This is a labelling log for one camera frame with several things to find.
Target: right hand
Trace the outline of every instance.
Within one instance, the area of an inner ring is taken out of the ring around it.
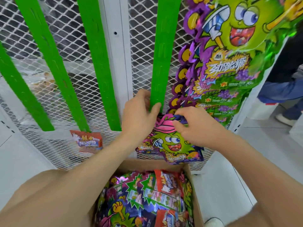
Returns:
[[[183,107],[178,109],[175,114],[186,118],[188,127],[176,120],[173,121],[173,125],[182,137],[193,145],[217,150],[222,146],[226,136],[233,134],[202,107]]]

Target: forearm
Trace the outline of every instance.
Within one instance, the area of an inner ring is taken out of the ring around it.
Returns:
[[[303,215],[303,185],[231,132],[218,151],[236,168],[269,216],[280,223],[288,221],[290,226],[298,224]]]
[[[131,140],[119,137],[59,180],[1,213],[0,226],[66,226],[71,220],[81,221],[134,148]]]

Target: cartoon eye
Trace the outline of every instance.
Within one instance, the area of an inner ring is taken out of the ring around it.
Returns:
[[[172,142],[177,144],[180,142],[180,139],[179,138],[176,138],[176,137],[172,137]]]
[[[168,143],[172,142],[172,138],[170,136],[166,136],[165,137],[165,141],[167,141]]]
[[[250,10],[249,8],[244,14],[243,22],[247,26],[252,26],[258,21],[258,19],[259,19],[258,13]]]
[[[242,5],[242,3],[240,3],[235,11],[235,18],[237,20],[242,20],[244,18],[244,14],[246,12],[246,8]]]

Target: blue jeans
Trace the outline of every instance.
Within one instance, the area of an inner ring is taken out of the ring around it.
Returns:
[[[265,82],[259,95],[271,100],[286,101],[303,97],[303,79],[296,79],[287,83]],[[297,120],[303,111],[303,98],[293,107],[287,109],[283,116]]]

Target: left hand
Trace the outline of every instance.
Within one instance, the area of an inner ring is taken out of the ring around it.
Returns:
[[[140,89],[137,95],[126,102],[122,118],[122,136],[136,147],[151,133],[159,114],[161,103],[156,103],[149,113],[150,91]]]

